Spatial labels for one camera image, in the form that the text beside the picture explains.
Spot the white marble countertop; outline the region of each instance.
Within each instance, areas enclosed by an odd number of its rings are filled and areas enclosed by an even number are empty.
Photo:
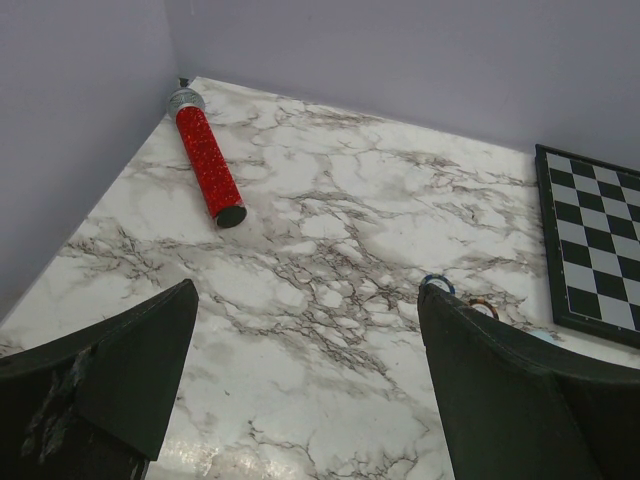
[[[551,323],[533,158],[197,79],[249,215],[216,230],[165,118],[0,328],[11,354],[192,278],[198,320],[149,480],[451,479],[419,334],[426,273]]]

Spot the black and white checkerboard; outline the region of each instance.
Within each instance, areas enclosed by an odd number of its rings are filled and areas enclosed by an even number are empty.
[[[538,146],[554,320],[640,347],[640,173]]]

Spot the silver cap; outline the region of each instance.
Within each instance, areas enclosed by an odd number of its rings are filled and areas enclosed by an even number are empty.
[[[178,112],[185,107],[197,107],[204,112],[204,99],[190,88],[179,88],[167,99],[167,113],[175,120]]]

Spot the lavender wall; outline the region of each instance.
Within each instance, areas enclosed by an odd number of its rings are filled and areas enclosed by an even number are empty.
[[[636,0],[166,0],[181,73],[640,168]]]
[[[164,113],[157,0],[0,0],[0,319]]]

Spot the glitter cylinder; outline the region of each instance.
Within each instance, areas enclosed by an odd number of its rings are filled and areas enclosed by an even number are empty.
[[[204,114],[204,100],[182,88],[169,97],[167,110],[176,121],[209,213],[219,227],[235,227],[247,210]]]

